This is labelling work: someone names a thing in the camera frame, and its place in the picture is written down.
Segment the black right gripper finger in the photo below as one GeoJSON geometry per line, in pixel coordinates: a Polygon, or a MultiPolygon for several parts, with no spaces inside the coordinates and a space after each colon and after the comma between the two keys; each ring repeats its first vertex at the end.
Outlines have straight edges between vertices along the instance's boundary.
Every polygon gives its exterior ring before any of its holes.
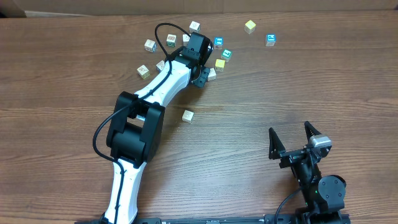
{"type": "Polygon", "coordinates": [[[285,152],[285,147],[273,128],[269,128],[269,140],[269,159],[280,159],[281,154],[285,152]]]}
{"type": "Polygon", "coordinates": [[[304,122],[305,132],[309,145],[319,145],[319,138],[322,136],[321,132],[319,132],[314,126],[309,122],[304,122]]]}

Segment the red elephant wooden block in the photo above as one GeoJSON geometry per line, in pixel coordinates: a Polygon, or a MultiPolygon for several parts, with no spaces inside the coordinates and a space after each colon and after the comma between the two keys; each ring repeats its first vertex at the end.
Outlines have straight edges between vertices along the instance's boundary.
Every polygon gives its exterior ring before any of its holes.
{"type": "Polygon", "coordinates": [[[182,120],[187,123],[192,123],[194,112],[185,110],[182,116],[182,120]]]}

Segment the yellow letter wooden block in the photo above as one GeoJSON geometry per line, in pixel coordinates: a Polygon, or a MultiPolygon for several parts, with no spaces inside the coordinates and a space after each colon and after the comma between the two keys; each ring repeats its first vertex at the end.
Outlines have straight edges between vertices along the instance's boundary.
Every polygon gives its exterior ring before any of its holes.
{"type": "Polygon", "coordinates": [[[150,76],[150,71],[145,65],[141,65],[140,67],[137,68],[137,72],[140,75],[142,79],[146,79],[147,77],[150,76]]]}

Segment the white block near arm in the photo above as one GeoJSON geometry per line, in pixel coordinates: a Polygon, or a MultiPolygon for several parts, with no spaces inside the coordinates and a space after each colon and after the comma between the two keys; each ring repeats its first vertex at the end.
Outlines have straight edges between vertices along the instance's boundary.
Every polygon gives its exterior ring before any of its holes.
{"type": "Polygon", "coordinates": [[[156,64],[156,69],[158,70],[158,72],[161,72],[165,67],[165,62],[163,60],[161,60],[159,63],[156,64]]]}

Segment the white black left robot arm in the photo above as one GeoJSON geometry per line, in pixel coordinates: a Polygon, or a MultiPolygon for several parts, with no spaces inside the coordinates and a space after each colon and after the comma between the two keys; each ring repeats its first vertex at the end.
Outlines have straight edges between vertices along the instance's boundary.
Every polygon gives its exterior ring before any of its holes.
{"type": "Polygon", "coordinates": [[[192,83],[203,87],[209,75],[206,61],[213,51],[211,40],[192,33],[188,44],[174,51],[162,71],[134,94],[122,92],[116,101],[106,145],[114,166],[113,188],[102,223],[133,223],[144,168],[160,145],[165,108],[192,83]]]}

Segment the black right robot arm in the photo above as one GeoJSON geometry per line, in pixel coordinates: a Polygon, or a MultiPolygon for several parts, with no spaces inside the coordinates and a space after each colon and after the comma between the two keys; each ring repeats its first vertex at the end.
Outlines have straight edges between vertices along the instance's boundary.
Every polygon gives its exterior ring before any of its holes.
{"type": "Polygon", "coordinates": [[[308,143],[294,151],[287,151],[274,129],[269,129],[269,158],[280,160],[281,169],[291,168],[299,188],[281,202],[275,214],[265,215],[264,222],[350,223],[349,215],[341,213],[345,207],[346,181],[338,175],[323,177],[317,165],[330,152],[332,141],[315,129],[309,121],[304,123],[304,127],[308,143]],[[282,207],[299,192],[303,195],[305,206],[296,209],[294,214],[281,215],[282,207]]]}

